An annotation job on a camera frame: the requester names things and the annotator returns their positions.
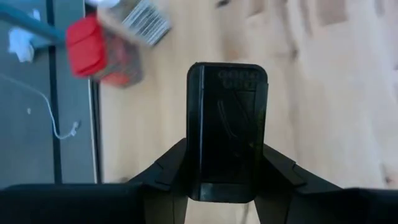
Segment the barcode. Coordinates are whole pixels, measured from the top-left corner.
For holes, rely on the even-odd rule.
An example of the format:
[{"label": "barcode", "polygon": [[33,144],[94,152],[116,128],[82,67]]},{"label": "barcode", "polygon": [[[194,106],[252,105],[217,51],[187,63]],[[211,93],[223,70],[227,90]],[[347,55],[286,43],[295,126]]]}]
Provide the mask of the barcode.
[{"label": "barcode", "polygon": [[149,45],[156,44],[170,29],[170,22],[148,0],[141,0],[122,24]]}]

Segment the gray surface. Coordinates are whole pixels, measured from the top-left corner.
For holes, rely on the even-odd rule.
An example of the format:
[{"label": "gray surface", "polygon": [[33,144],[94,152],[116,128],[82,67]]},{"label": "gray surface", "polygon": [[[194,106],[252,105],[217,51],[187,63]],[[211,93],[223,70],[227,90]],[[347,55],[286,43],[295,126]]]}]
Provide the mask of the gray surface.
[{"label": "gray surface", "polygon": [[[67,27],[84,15],[83,1],[55,0],[55,26]],[[72,76],[65,49],[57,48],[57,82],[60,130],[81,122],[78,134],[61,141],[62,177],[65,183],[95,182],[91,136],[89,81]]]},{"label": "gray surface", "polygon": [[[40,11],[46,20],[45,1],[1,0],[19,9]],[[0,72],[21,80],[50,96],[49,59],[19,63],[7,52],[9,24],[0,22]],[[0,79],[0,188],[12,184],[52,183],[52,128],[45,101]]]}]

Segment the white cable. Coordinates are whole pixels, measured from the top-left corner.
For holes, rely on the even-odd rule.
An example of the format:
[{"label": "white cable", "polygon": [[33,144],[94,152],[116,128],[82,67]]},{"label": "white cable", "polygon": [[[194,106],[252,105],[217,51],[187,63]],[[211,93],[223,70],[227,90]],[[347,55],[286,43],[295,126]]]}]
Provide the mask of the white cable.
[{"label": "white cable", "polygon": [[66,139],[66,138],[69,138],[71,136],[75,136],[76,135],[77,129],[79,128],[79,122],[78,121],[73,122],[72,129],[70,130],[70,132],[68,134],[66,134],[64,136],[60,136],[59,133],[57,133],[57,127],[55,126],[55,119],[54,119],[54,115],[52,113],[50,101],[42,92],[40,92],[39,90],[36,90],[35,88],[33,88],[33,87],[31,87],[31,86],[29,86],[29,85],[27,85],[25,83],[22,83],[22,82],[20,82],[18,80],[10,78],[10,77],[2,74],[2,73],[0,73],[0,77],[3,78],[4,80],[7,80],[7,81],[19,86],[19,87],[25,88],[26,90],[29,90],[29,91],[31,91],[33,93],[36,93],[36,94],[38,94],[38,95],[40,95],[41,97],[44,98],[45,102],[47,103],[47,107],[49,109],[49,112],[50,112],[50,116],[51,116],[51,120],[52,120],[52,131],[54,132],[55,137],[57,137],[59,140],[63,140],[63,139]]}]

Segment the wooden floor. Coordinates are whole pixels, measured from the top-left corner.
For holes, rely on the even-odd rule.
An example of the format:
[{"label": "wooden floor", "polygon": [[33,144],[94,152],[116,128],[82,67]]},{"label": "wooden floor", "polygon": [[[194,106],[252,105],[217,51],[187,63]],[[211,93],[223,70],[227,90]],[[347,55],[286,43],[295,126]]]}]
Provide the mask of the wooden floor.
[{"label": "wooden floor", "polygon": [[[145,79],[101,87],[104,180],[138,174],[185,136],[193,63],[246,62],[269,76],[268,145],[339,186],[397,188],[398,1],[219,5],[169,0],[173,29],[141,49]],[[244,223],[243,213],[190,200],[186,223]],[[247,223],[258,222],[251,204]]]}]

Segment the black strip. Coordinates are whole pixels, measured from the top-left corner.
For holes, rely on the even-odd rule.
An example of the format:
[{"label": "black strip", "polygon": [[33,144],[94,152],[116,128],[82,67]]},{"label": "black strip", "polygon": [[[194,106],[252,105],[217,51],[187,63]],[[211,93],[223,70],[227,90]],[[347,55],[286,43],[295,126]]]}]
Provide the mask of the black strip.
[{"label": "black strip", "polygon": [[[54,26],[54,5],[53,0],[46,0],[47,6],[47,23]],[[51,106],[55,120],[55,130],[59,133],[59,117],[58,117],[58,90],[57,90],[57,59],[55,57],[55,46],[49,47],[49,70],[50,70],[50,98]],[[54,182],[62,184],[62,165],[61,165],[61,145],[60,140],[52,136],[52,148],[54,159]]]},{"label": "black strip", "polygon": [[91,86],[91,108],[93,113],[93,141],[94,141],[94,157],[96,164],[97,184],[102,184],[102,140],[101,140],[101,105],[100,105],[100,84],[90,81]]}]

